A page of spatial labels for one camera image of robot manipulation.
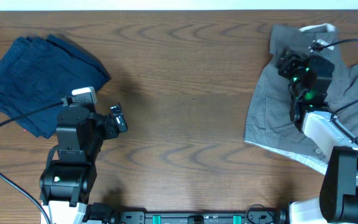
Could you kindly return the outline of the grey shorts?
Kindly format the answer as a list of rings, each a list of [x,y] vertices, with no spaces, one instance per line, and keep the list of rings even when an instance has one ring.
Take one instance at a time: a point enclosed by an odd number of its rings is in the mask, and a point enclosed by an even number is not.
[[[278,74],[275,66],[278,56],[291,49],[310,54],[314,40],[325,44],[337,41],[338,33],[331,24],[295,27],[275,25],[270,36],[272,60],[262,70],[246,117],[244,141],[298,161],[321,174],[325,174],[328,159],[317,145],[299,132],[290,120],[289,81]],[[325,101],[332,110],[338,110],[339,121],[358,137],[358,64],[347,67],[338,46],[322,50],[321,56],[335,65],[333,81]]]

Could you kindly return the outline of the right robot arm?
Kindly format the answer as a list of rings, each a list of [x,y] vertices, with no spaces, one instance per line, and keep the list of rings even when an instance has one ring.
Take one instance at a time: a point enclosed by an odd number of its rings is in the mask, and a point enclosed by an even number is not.
[[[290,205],[290,223],[358,223],[358,137],[325,102],[334,64],[320,56],[285,51],[278,74],[288,79],[290,119],[329,160],[317,199]]]

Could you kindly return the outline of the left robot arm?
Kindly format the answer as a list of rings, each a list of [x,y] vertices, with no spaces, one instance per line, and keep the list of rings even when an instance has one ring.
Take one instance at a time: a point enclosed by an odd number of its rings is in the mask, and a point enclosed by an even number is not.
[[[42,223],[119,223],[118,212],[89,203],[97,177],[96,160],[103,142],[128,130],[120,105],[101,115],[93,105],[66,106],[57,117],[58,144],[40,177]]]

